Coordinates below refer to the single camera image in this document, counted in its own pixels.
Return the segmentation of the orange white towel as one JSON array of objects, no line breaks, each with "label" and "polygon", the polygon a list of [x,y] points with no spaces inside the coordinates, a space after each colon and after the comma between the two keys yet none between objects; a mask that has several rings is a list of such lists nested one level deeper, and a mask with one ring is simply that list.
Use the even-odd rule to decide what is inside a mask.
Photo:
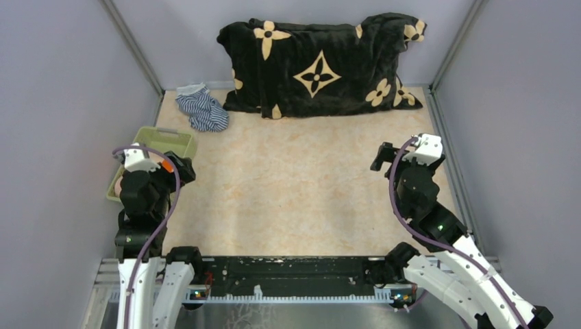
[{"label": "orange white towel", "polygon": [[168,173],[173,173],[173,172],[174,172],[174,166],[173,166],[173,163],[172,163],[171,161],[169,161],[169,160],[163,160],[163,161],[160,163],[160,165],[161,165],[161,167],[162,167],[163,169],[165,169],[165,170],[166,170]]}]

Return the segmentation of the pink towel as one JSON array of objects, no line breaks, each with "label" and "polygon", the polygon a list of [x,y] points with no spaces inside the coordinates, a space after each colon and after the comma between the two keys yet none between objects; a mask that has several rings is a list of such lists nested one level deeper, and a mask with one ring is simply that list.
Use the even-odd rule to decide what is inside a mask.
[{"label": "pink towel", "polygon": [[122,181],[123,177],[119,177],[115,183],[114,183],[114,196],[115,197],[120,197],[121,191],[122,191],[122,187],[121,187],[121,181]]}]

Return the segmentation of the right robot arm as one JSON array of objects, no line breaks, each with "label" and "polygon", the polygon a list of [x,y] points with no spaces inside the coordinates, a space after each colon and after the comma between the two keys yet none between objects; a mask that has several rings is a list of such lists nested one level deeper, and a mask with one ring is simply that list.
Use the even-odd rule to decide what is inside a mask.
[{"label": "right robot arm", "polygon": [[520,296],[477,247],[467,227],[438,202],[433,177],[445,160],[440,137],[420,134],[402,147],[379,146],[370,169],[384,163],[393,214],[451,273],[401,242],[385,257],[384,275],[393,282],[421,287],[453,310],[467,328],[546,328],[554,316],[545,306]]}]

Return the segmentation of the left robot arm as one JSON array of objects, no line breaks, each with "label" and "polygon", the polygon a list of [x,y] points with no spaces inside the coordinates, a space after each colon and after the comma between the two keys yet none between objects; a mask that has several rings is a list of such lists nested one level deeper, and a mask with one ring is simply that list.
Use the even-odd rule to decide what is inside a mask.
[{"label": "left robot arm", "polygon": [[198,247],[162,254],[167,224],[182,187],[195,181],[192,160],[139,144],[114,150],[123,158],[115,236],[121,296],[117,328],[174,328],[190,284],[205,273]]}]

